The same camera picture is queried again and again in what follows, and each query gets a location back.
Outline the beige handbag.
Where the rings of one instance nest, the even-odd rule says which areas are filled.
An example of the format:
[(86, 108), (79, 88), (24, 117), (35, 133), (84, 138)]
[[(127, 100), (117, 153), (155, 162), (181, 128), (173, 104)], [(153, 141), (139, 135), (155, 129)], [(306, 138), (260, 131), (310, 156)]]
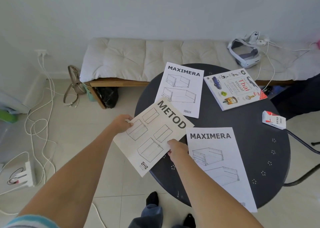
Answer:
[[(80, 81), (80, 73), (78, 69), (74, 65), (69, 65), (67, 68), (68, 68), (71, 84), (69, 85), (69, 87), (67, 88), (64, 94), (63, 103), (65, 106), (69, 106), (69, 107), (74, 106), (76, 108), (79, 103), (79, 95), (86, 94), (86, 88), (83, 86), (82, 82)], [(67, 102), (66, 99), (71, 89), (73, 89), (73, 91), (75, 92), (76, 99), (72, 102)]]

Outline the wooden bench frame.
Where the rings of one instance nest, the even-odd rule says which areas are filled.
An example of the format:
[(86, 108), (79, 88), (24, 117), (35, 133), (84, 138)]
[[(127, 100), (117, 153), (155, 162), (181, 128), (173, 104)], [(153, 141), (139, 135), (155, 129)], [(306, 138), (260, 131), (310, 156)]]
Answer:
[[(298, 80), (287, 80), (287, 81), (275, 81), (275, 80), (256, 80), (255, 81), (259, 86), (275, 86), (275, 85), (292, 85)], [(106, 109), (106, 104), (102, 101), (100, 95), (98, 95), (95, 87), (142, 87), (147, 86), (149, 82), (146, 81), (133, 81), (133, 80), (125, 80), (120, 78), (98, 78), (89, 82), (84, 83), (87, 86), (90, 93), (93, 95), (94, 99), (98, 101), (98, 104), (102, 109)]]

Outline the white power strip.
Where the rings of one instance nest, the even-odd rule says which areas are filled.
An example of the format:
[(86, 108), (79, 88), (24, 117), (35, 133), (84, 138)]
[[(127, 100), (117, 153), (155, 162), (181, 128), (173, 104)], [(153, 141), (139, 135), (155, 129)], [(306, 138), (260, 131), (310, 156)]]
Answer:
[(25, 163), (25, 165), (26, 165), (26, 176), (25, 176), (25, 183), (24, 184), (27, 187), (35, 187), (36, 180), (35, 180), (34, 165), (30, 161), (27, 161)]

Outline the small white red box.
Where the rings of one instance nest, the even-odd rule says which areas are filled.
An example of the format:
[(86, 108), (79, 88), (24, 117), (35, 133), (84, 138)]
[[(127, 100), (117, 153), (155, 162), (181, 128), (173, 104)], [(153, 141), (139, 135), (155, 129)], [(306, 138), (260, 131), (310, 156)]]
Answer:
[(277, 129), (286, 129), (286, 118), (270, 111), (262, 112), (262, 123), (275, 127)]

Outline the person's blue jeans leg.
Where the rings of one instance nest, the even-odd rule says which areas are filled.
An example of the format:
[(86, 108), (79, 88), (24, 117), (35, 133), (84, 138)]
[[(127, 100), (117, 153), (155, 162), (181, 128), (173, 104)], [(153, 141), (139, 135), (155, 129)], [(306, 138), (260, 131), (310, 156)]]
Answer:
[(140, 217), (134, 218), (128, 228), (162, 228), (163, 209), (155, 204), (147, 205)]

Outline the person's striped sleeve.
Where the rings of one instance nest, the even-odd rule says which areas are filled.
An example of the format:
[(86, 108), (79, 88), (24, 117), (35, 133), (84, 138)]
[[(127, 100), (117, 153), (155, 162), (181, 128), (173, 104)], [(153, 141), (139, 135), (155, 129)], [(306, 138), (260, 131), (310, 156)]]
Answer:
[(60, 228), (54, 221), (40, 215), (15, 217), (3, 228)]

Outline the person's black left sock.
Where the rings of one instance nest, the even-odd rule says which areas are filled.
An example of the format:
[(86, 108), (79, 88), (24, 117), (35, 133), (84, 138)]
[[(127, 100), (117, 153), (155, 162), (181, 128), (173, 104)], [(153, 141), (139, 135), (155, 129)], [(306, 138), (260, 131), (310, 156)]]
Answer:
[(159, 198), (157, 191), (154, 191), (149, 194), (149, 196), (146, 198), (146, 206), (152, 206), (157, 207), (159, 206)]

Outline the black metal tube leg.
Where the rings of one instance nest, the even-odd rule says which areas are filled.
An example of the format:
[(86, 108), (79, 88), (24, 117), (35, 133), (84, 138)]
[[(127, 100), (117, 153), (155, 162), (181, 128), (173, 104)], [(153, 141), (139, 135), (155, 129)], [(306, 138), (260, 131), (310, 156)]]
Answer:
[(294, 133), (292, 133), (291, 131), (289, 131), (288, 129), (286, 130), (287, 133), (292, 136), (294, 139), (296, 139), (299, 143), (301, 143), (303, 146), (305, 146), (306, 148), (308, 148), (310, 151), (316, 153), (316, 154), (320, 154), (320, 151), (316, 150), (313, 148), (313, 146), (316, 145), (320, 145), (320, 141), (318, 142), (311, 142), (310, 144), (306, 143), (305, 141), (303, 141), (301, 138), (299, 138), (298, 136), (296, 136)]
[(309, 178), (312, 174), (314, 174), (316, 171), (320, 169), (320, 164), (316, 165), (314, 168), (309, 170), (306, 174), (301, 176), (299, 179), (296, 181), (290, 182), (290, 183), (284, 183), (283, 187), (291, 187), (291, 186), (297, 186), (301, 184), (303, 181), (305, 181), (307, 178)]

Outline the cream cabinet instruction booklet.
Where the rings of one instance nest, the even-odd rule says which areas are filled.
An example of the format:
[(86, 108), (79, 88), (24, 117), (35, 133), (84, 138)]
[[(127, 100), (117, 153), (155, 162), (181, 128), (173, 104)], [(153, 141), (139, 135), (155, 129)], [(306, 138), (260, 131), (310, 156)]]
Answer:
[(114, 137), (115, 144), (141, 177), (170, 150), (167, 141), (181, 140), (194, 127), (179, 110), (162, 97), (131, 121), (133, 126)]

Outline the white illustrated dictionary book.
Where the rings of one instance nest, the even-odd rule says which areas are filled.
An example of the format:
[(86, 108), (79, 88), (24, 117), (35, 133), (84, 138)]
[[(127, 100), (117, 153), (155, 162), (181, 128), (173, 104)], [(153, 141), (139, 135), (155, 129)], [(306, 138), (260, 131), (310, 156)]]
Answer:
[(222, 111), (267, 98), (245, 69), (205, 76), (204, 81)]

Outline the dark navy cloth item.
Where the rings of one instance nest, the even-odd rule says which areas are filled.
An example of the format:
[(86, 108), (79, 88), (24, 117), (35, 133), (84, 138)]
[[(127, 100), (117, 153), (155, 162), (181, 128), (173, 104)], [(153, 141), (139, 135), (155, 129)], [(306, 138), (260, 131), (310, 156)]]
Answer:
[(271, 99), (280, 116), (293, 117), (320, 111), (320, 74), (303, 81), (296, 81)]

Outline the cream tufted bench cushion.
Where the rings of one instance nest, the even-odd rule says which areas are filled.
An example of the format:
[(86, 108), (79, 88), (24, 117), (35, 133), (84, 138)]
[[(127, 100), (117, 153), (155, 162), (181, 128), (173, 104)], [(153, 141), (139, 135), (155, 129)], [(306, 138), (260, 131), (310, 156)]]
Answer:
[[(292, 52), (308, 48), (308, 43), (286, 44), (282, 48), (262, 46), (261, 63), (247, 71), (258, 80), (307, 80), (320, 74), (320, 50)], [(227, 49), (227, 42), (214, 40), (143, 40), (127, 38), (93, 38), (81, 67), (80, 81), (120, 78), (151, 81), (165, 69), (166, 63), (178, 65), (203, 63), (240, 69)]]

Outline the white drawer instruction booklet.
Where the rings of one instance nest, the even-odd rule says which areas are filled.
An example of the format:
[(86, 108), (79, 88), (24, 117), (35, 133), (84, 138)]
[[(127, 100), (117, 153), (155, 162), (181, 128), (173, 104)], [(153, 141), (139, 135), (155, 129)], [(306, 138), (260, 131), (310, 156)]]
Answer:
[(195, 163), (249, 212), (257, 213), (233, 128), (186, 128), (186, 136)]
[(164, 97), (184, 116), (199, 118), (204, 70), (167, 62), (155, 101)]

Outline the person's left hand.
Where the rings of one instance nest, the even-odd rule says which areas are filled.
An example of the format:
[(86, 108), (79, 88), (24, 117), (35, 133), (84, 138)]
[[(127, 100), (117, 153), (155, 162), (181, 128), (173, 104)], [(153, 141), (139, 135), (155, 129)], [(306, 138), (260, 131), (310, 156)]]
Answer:
[(121, 114), (114, 118), (110, 123), (109, 129), (114, 134), (125, 132), (127, 122), (130, 122), (133, 119), (129, 114)]

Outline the person's right forearm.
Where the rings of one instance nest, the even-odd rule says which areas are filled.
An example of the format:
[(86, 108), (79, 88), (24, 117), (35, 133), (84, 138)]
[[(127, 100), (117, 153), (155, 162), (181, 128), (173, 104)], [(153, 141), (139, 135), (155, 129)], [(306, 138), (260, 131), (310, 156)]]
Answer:
[(202, 228), (263, 228), (234, 197), (186, 155), (172, 158)]

